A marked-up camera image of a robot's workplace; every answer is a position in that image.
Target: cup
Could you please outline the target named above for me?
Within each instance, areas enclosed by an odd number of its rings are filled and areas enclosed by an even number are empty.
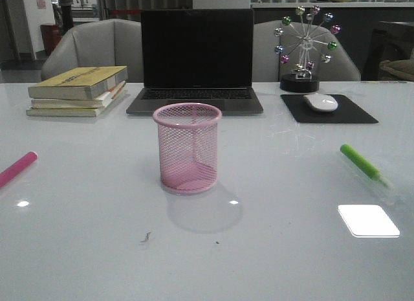
[[[153,113],[158,124],[161,183],[178,194],[195,194],[217,181],[216,107],[200,103],[166,105]]]

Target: chair backrest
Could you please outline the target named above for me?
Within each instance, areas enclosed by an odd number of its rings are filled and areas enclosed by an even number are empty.
[[[42,66],[45,80],[75,67],[126,65],[128,81],[143,82],[141,24],[108,19],[71,28]]]
[[[284,33],[280,37],[274,35],[275,28],[282,28]],[[281,24],[281,21],[269,21],[254,25],[253,40],[253,81],[254,82],[275,82],[279,81],[281,76],[288,74],[293,70],[295,64],[299,62],[300,48],[297,48],[289,54],[288,63],[280,63],[279,56],[274,53],[276,45],[286,47],[288,54],[292,48],[288,46],[295,45],[298,39],[293,36],[301,36],[301,33],[307,30],[307,24],[304,27],[301,23],[291,23],[291,26]],[[309,57],[315,66],[312,73],[318,76],[321,81],[359,81],[361,80],[360,72],[345,52],[335,35],[324,27],[313,25],[310,29],[312,36],[318,36],[315,40],[322,43],[314,42],[309,51]],[[323,43],[336,42],[335,50],[328,50]],[[321,54],[332,56],[329,63],[321,62]]]

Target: door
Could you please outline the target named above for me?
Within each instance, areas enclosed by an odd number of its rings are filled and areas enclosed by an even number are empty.
[[[10,23],[7,18],[6,1],[0,0],[0,61],[14,60],[12,39],[10,38]]]

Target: laptop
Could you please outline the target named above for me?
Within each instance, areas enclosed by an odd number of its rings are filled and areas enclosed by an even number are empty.
[[[253,24],[252,9],[142,11],[144,88],[127,113],[179,102],[262,113],[252,89]]]

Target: pink highlighter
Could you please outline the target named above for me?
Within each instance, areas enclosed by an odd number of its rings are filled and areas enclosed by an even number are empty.
[[[27,166],[32,164],[38,155],[36,152],[30,151],[22,158],[17,160],[13,165],[7,168],[5,171],[0,173],[0,188],[3,187],[6,183],[12,180],[15,176],[21,173]]]

